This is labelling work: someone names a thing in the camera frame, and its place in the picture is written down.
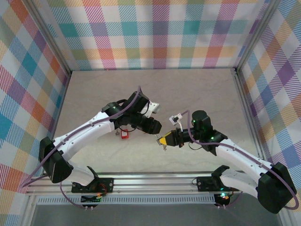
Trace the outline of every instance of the black cable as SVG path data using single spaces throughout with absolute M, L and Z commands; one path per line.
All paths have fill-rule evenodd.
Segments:
M 125 102 L 126 100 L 125 99 L 122 99 L 122 100 L 119 100 L 119 101 L 116 101 L 117 104 L 121 104 L 123 102 Z
M 135 131 L 136 129 L 137 129 L 137 127 L 135 128 L 135 129 L 133 129 L 133 130 L 130 130 L 130 131 L 125 131 L 125 130 L 123 130 L 122 128 L 120 128 L 120 126 L 118 127 L 121 131 L 123 131 L 123 132 L 126 132 L 126 133 L 130 133 L 130 132 L 133 132 L 133 131 Z
M 228 197 L 232 197 L 234 195 L 234 188 L 232 189 L 232 194 L 229 194 Z
M 200 147 L 200 148 L 197 148 L 197 149 L 195 149 L 195 148 L 192 148 L 192 147 L 190 146 L 190 144 L 192 144 L 192 142 L 189 142 L 189 143 L 188 143 L 188 146 L 189 146 L 189 147 L 190 147 L 190 149 L 192 149 L 192 150 L 195 150 L 195 151 L 196 151 L 196 150 L 199 150 L 199 149 L 201 149 L 201 148 L 202 148 L 202 147 Z
M 147 103 L 147 109 L 146 109 L 146 112 L 144 112 L 142 115 L 145 115 L 145 114 L 149 111 L 149 108 L 150 108 L 150 102 Z
M 95 201 L 97 201 L 97 196 L 93 196 L 93 197 L 82 196 L 81 198 L 84 199 L 81 202 L 87 202 L 87 201 L 95 202 Z
M 195 185 L 195 186 L 198 186 L 197 183 L 194 183 L 194 182 L 193 182 L 195 179 L 197 179 L 197 178 L 194 178 L 194 179 L 192 180 L 191 183 L 192 183 L 193 185 Z

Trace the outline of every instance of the gray floor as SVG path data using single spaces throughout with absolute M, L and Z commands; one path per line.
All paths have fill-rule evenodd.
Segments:
M 85 123 L 107 103 L 128 98 L 138 85 L 151 101 L 162 106 L 154 115 L 162 124 L 161 134 L 174 129 L 168 120 L 171 115 L 186 109 L 205 110 L 215 129 L 257 155 L 230 69 L 73 72 L 55 135 Z M 186 128 L 186 117 L 183 122 Z M 121 140 L 114 132 L 106 134 L 83 148 L 72 161 L 97 172 L 212 171 L 222 164 L 233 167 L 188 145 L 181 149 L 168 147 L 164 152 L 154 135 L 138 130 L 128 140 Z
M 228 209 L 212 204 L 99 205 L 93 211 L 71 205 L 37 206 L 32 226 L 280 226 L 278 216 L 248 194 Z

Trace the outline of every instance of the black joint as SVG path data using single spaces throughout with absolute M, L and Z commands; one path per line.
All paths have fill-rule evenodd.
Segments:
M 277 173 L 291 187 L 293 192 L 297 194 L 292 178 L 285 165 L 278 162 L 271 170 Z M 257 199 L 265 209 L 277 214 L 293 196 L 286 186 L 271 172 L 268 171 L 260 175 L 261 178 L 259 178 L 258 187 L 256 188 L 258 193 Z
M 41 162 L 54 148 L 53 142 L 48 137 L 42 139 L 40 141 L 39 161 Z M 43 164 L 45 172 L 54 184 L 65 180 L 73 169 L 62 157 L 62 153 L 62 151 L 54 151 Z

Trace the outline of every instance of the table surface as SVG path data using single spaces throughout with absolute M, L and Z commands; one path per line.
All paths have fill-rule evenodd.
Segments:
M 214 129 L 257 156 L 230 69 L 73 72 L 55 137 L 87 122 L 107 103 L 129 98 L 138 85 L 151 101 L 161 104 L 160 112 L 153 115 L 162 124 L 161 135 L 174 129 L 168 119 L 171 115 L 187 109 L 191 113 L 205 110 Z M 186 128 L 186 117 L 182 122 Z M 191 150 L 187 144 L 183 148 L 168 146 L 164 151 L 156 139 L 136 130 L 129 139 L 121 140 L 112 132 L 85 146 L 72 161 L 96 172 L 212 171 L 222 164 L 237 169 L 204 149 Z

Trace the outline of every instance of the metal rail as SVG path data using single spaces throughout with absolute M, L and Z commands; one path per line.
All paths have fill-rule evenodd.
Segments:
M 196 177 L 210 177 L 211 172 L 187 172 L 187 173 L 145 173 L 145 174 L 115 174 L 106 173 L 100 178 L 115 178 L 114 189 L 110 194 L 120 195 L 163 195 L 163 194 L 219 194 L 216 192 L 198 192 L 192 180 Z M 71 193 L 72 183 L 62 182 L 62 190 L 67 195 L 79 195 Z M 43 178 L 29 185 L 27 195 L 60 195 L 59 184 L 53 184 L 49 178 Z
M 265 31 L 266 27 L 268 26 L 271 18 L 273 17 L 275 11 L 278 8 L 278 5 L 280 4 L 281 0 L 272 0 L 270 1 L 267 9 L 263 13 L 263 16 L 258 23 L 256 27 L 256 31 L 254 32 L 250 42 L 248 43 L 246 50 L 244 51 L 238 65 L 237 65 L 237 70 L 240 72 L 246 62 L 248 61 L 251 53 L 253 52 L 258 40 L 261 38 L 263 32 Z
M 39 31 L 42 33 L 46 43 L 49 45 L 59 64 L 66 74 L 71 76 L 71 68 L 68 66 L 68 63 L 65 60 L 65 57 L 61 53 L 59 47 L 57 46 L 54 37 L 52 36 L 50 30 L 48 29 L 47 24 L 44 22 L 42 16 L 40 15 L 38 9 L 32 2 L 32 0 L 23 0 L 24 5 L 26 6 L 28 12 L 32 16 L 34 22 L 37 24 Z

